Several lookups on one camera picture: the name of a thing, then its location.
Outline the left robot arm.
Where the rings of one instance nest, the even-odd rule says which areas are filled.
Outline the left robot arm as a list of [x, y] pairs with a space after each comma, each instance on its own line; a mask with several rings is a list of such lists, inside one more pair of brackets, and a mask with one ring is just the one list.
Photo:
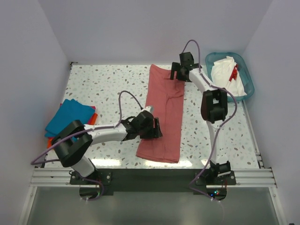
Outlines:
[[71, 167], [85, 183], [92, 184], [98, 172], [92, 161], [85, 156], [91, 145], [123, 142], [136, 137], [155, 139], [162, 136], [159, 119], [144, 108], [137, 116], [120, 120], [117, 124], [94, 127], [74, 120], [52, 139], [52, 148], [63, 167]]

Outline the salmon pink t shirt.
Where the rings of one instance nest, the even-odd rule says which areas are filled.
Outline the salmon pink t shirt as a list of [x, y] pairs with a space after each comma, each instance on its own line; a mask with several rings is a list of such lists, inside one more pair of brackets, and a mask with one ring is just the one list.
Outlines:
[[142, 139], [136, 156], [162, 163], [178, 163], [180, 159], [181, 126], [183, 117], [183, 81], [171, 80], [171, 71], [154, 64], [150, 67], [146, 105], [154, 107], [162, 136]]

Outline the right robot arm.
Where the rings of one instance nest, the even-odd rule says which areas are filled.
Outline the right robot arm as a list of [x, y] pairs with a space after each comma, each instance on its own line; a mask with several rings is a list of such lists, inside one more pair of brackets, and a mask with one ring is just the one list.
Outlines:
[[190, 52], [179, 55], [180, 62], [173, 62], [170, 79], [193, 83], [202, 93], [201, 116], [209, 129], [211, 140], [210, 164], [207, 172], [214, 184], [220, 184], [231, 172], [228, 156], [225, 154], [225, 138], [222, 124], [228, 114], [226, 91], [217, 88], [201, 71], [201, 66], [194, 62]]

